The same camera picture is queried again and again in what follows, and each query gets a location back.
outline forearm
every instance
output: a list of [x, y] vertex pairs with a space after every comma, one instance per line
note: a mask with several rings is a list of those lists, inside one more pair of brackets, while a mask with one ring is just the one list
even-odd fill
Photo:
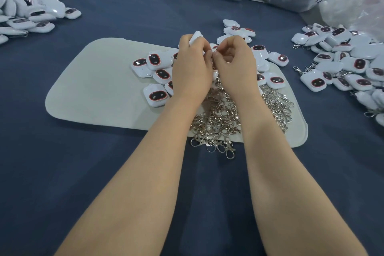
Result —
[[366, 255], [261, 97], [238, 103], [253, 209], [269, 256]]
[[96, 197], [58, 255], [159, 255], [173, 217], [195, 109], [171, 98], [129, 160]]

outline person's right arm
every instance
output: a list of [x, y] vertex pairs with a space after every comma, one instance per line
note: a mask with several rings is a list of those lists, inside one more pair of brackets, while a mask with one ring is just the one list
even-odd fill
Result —
[[268, 256], [366, 256], [264, 103], [248, 45], [241, 37], [230, 37], [213, 59], [238, 108], [253, 210]]

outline bare skin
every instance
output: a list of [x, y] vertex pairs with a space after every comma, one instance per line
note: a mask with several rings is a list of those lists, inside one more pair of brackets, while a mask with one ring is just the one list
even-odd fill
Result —
[[210, 89], [213, 60], [238, 107], [253, 209], [268, 256], [366, 256], [264, 104], [247, 44], [230, 37], [212, 53], [204, 38], [189, 46], [191, 37], [180, 40], [174, 96], [55, 255], [160, 254], [175, 209], [188, 130]]

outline blue surface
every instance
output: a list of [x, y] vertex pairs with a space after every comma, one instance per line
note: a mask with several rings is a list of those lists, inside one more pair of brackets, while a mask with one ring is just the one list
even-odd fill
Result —
[[[49, 34], [0, 50], [0, 254], [52, 255], [145, 132], [60, 121], [45, 110], [50, 87], [91, 41], [121, 37], [176, 47], [200, 30], [210, 41], [222, 20], [256, 30], [254, 44], [290, 58], [283, 69], [309, 124], [295, 153], [370, 255], [384, 254], [384, 128], [333, 86], [310, 92], [292, 70], [312, 53], [294, 50], [297, 14], [252, 1], [61, 0], [80, 9]], [[265, 255], [253, 216], [242, 144], [236, 159], [187, 144], [174, 219], [163, 255]]]

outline person's right hand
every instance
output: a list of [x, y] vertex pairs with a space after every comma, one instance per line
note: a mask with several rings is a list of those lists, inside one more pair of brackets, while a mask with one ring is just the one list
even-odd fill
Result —
[[235, 102], [242, 98], [260, 96], [256, 60], [242, 37], [235, 35], [226, 38], [212, 58], [225, 91]]

